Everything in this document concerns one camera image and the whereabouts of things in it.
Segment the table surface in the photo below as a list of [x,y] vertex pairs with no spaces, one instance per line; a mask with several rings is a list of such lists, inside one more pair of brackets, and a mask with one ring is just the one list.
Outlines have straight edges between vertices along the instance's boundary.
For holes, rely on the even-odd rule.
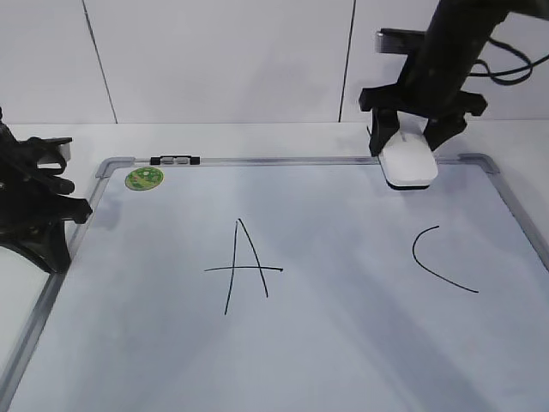
[[[277,157],[369,155],[366,123],[343,124],[36,124],[12,125],[14,135],[74,138],[64,175],[75,196],[94,187],[99,164],[113,156],[199,155]],[[490,155],[534,223],[549,240],[549,120],[471,121],[437,155]],[[0,372],[13,351],[47,274],[0,249]]]

